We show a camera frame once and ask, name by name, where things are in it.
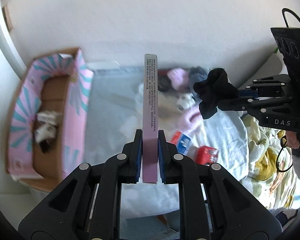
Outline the red snack packet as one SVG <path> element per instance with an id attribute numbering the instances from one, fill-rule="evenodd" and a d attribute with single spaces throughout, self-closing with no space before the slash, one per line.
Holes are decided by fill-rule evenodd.
<path id="1" fill-rule="evenodd" d="M 209 146 L 201 146 L 197 149 L 194 161 L 200 165 L 209 166 L 218 160 L 219 150 Z"/>

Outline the black sock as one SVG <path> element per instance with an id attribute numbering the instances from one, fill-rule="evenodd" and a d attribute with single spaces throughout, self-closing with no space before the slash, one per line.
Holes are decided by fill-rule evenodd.
<path id="1" fill-rule="evenodd" d="M 239 90 L 228 81 L 228 75 L 222 68 L 211 70 L 206 80 L 194 83 L 193 89 L 201 100 L 199 111 L 204 120 L 217 113 L 220 101 L 239 97 Z"/>

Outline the red blue small carton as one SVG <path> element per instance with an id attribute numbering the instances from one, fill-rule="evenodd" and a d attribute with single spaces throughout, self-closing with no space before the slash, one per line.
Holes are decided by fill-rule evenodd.
<path id="1" fill-rule="evenodd" d="M 172 136 L 170 143 L 176 146 L 179 154 L 187 155 L 192 145 L 192 138 L 180 131 L 176 131 Z"/>

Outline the grey fluffy slipper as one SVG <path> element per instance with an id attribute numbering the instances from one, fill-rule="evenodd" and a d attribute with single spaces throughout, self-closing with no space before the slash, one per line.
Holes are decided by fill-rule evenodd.
<path id="1" fill-rule="evenodd" d="M 196 103 L 200 103 L 199 95 L 194 91 L 193 85 L 207 79 L 209 70 L 201 66 L 192 67 L 189 70 L 189 88 L 193 99 Z"/>

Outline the floral yellow blanket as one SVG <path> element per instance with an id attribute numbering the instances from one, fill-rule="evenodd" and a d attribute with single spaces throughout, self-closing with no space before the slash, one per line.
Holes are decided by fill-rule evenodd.
<path id="1" fill-rule="evenodd" d="M 300 179 L 292 167 L 292 150 L 283 148 L 286 132 L 262 127 L 250 115 L 247 129 L 249 172 L 241 184 L 267 209 L 300 208 Z"/>

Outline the pink fluffy slipper near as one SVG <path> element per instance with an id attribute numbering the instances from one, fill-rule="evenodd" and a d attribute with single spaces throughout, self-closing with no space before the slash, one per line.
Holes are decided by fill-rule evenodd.
<path id="1" fill-rule="evenodd" d="M 193 106 L 187 110 L 179 120 L 179 129 L 181 132 L 190 133 L 202 123 L 202 116 L 199 106 Z"/>

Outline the pink fluffy slipper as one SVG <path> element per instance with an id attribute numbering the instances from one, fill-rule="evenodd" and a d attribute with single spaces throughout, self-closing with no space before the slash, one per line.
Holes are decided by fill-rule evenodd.
<path id="1" fill-rule="evenodd" d="M 193 106 L 187 110 L 179 120 L 179 129 L 181 132 L 190 133 L 202 123 L 202 116 L 199 106 Z"/>
<path id="2" fill-rule="evenodd" d="M 167 77 L 171 81 L 171 86 L 176 91 L 189 89 L 189 74 L 183 68 L 173 68 L 167 72 Z"/>

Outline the light blue cloth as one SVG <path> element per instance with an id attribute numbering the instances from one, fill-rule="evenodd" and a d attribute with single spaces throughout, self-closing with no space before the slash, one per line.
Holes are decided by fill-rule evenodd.
<path id="1" fill-rule="evenodd" d="M 84 161 L 96 165 L 122 151 L 142 127 L 143 70 L 122 68 L 97 70 L 92 81 Z M 236 112 L 218 111 L 201 120 L 191 133 L 190 157 L 201 146 L 216 148 L 218 162 L 237 180 L 248 174 L 247 130 Z M 125 184 L 122 187 L 121 216 L 137 218 L 161 215 L 177 210 L 177 185 L 162 182 Z"/>

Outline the pink fluffy slipper far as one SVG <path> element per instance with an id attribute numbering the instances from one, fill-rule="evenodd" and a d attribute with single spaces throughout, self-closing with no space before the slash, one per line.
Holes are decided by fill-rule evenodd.
<path id="1" fill-rule="evenodd" d="M 189 74 L 183 68 L 173 68 L 167 72 L 167 77 L 171 81 L 171 86 L 176 91 L 189 89 Z"/>

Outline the pink striped cardboard box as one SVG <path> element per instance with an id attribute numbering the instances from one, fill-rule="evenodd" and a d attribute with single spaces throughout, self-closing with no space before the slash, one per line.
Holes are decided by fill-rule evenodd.
<path id="1" fill-rule="evenodd" d="M 50 192 L 82 163 L 93 77 L 80 49 L 32 61 L 10 109 L 6 171 L 13 180 Z"/>

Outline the white door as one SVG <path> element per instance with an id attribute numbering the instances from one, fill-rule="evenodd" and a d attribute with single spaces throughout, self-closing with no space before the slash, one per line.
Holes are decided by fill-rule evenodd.
<path id="1" fill-rule="evenodd" d="M 8 31 L 0 0 L 0 105 L 10 102 L 25 72 L 25 63 Z"/>

